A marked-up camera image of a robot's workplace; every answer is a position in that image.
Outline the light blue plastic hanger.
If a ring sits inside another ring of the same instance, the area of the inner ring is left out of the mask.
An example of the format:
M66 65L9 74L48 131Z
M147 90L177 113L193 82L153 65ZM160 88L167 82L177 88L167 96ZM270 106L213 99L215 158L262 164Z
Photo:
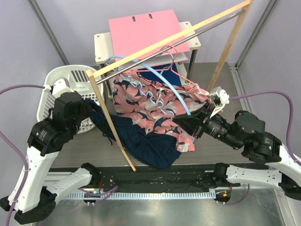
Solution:
M178 91L173 87L173 85L162 76L162 74L160 74L157 71L155 71L152 67L150 67L146 63L142 63L141 61L138 61L136 59L132 60L132 62L138 63L139 65L142 65L144 68L148 69L151 73L153 73L158 78L160 78L162 81L164 81L165 84L172 90L172 92L174 93L174 95L178 98L178 100L182 104L183 108L185 109L186 114L188 116L191 115L191 113L189 111L189 108L186 105L184 99L181 97L181 95L178 93ZM157 98L155 98L155 95L154 95L154 93L152 91L148 90L147 92L143 92L143 88L146 88L146 86L144 86L141 82L134 83L134 79L133 79L133 77L129 73L127 73L126 76L122 75L121 77L124 80L127 80L133 87L137 88L140 91L140 94L142 96L149 97L150 98L150 102L152 104L154 104L164 115L171 114L171 120L174 119L175 113L172 110L169 110L168 112L166 112L165 109L164 109L165 104L162 101L162 97L161 97L161 93L162 93L163 89L160 89L158 91L158 96L157 96Z

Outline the pink shark print shorts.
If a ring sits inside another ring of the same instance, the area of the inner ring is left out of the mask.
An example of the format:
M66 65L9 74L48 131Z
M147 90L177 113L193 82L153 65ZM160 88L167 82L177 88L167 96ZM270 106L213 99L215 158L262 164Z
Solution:
M167 85L147 80L136 71L128 73L133 77L134 83L141 82L146 86L143 88L143 92L152 91L155 98L158 96L158 91L163 89L161 97L166 112L172 110L175 116L186 114L182 104ZM133 124L139 125L147 134L154 132L175 137L176 150L181 153L194 151L195 139L174 123L174 120L171 120L171 114L164 115L150 102L149 97L142 96L137 88L121 77L122 75L126 76L126 74L116 76L111 86L116 113L122 117L131 118ZM183 87L175 86L174 88L184 99L191 113L200 109L208 100L209 93L201 89L199 85L190 84Z

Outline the navy blue shorts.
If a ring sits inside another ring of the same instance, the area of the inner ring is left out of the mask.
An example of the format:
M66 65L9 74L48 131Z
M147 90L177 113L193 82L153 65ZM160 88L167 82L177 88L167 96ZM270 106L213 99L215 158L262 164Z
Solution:
M110 115L123 147L137 160L157 169L170 167L181 155L176 150L176 138L170 135L150 133L132 119Z

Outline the pink wire hanger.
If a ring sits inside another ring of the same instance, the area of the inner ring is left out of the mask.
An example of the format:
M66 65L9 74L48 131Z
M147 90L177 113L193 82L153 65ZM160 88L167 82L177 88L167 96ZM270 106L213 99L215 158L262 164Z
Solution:
M187 73L186 73L185 67L182 64L182 61L179 61L177 63L174 62L174 59L178 57L178 52L176 52L175 55L172 55L170 52L167 52L167 53L171 56L172 62L171 62L171 64L167 64L168 67L163 68L160 74L162 74L163 71L165 71L165 70L171 69L172 72L174 72L176 75L178 75L180 77L182 87L185 85L190 85L190 84L196 85L196 83L192 82L187 77L185 77L185 75L187 75Z

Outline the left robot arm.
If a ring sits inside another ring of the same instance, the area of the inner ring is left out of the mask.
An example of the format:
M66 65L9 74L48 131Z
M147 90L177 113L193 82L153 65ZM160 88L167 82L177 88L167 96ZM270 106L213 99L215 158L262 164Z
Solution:
M99 185L101 173L90 163L82 164L57 182L44 184L63 145L73 139L81 122L92 112L90 104L78 92L65 92L55 99L48 117L33 126L27 141L27 165L11 195L0 200L5 211L16 211L14 219L20 225L45 220L70 193L84 186Z

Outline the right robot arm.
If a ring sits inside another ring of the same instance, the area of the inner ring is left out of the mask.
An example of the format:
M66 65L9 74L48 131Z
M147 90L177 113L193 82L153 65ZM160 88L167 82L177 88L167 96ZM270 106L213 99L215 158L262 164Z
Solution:
M206 103L191 115L176 116L173 121L194 138L204 133L230 146L242 149L242 156L267 166L268 169L246 169L226 163L217 163L209 179L202 185L215 186L255 184L280 189L295 200L301 199L301 167L295 163L288 148L280 139L265 130L265 122L248 111L238 111L234 121L228 123L213 105Z

